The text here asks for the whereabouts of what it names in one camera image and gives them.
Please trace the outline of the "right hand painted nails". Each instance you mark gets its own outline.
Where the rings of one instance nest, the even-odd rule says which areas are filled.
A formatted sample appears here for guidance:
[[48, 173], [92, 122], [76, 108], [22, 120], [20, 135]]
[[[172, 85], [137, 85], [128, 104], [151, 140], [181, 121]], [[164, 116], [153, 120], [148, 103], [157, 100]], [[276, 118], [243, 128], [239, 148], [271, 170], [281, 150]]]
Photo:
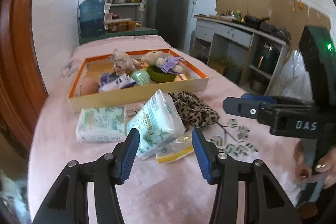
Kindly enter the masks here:
[[[295, 178], [298, 182], [306, 182], [312, 176], [313, 170], [305, 162], [303, 145], [299, 141], [294, 149]], [[327, 189], [335, 184], [335, 147], [322, 157], [314, 167], [317, 173], [327, 173], [323, 189]]]

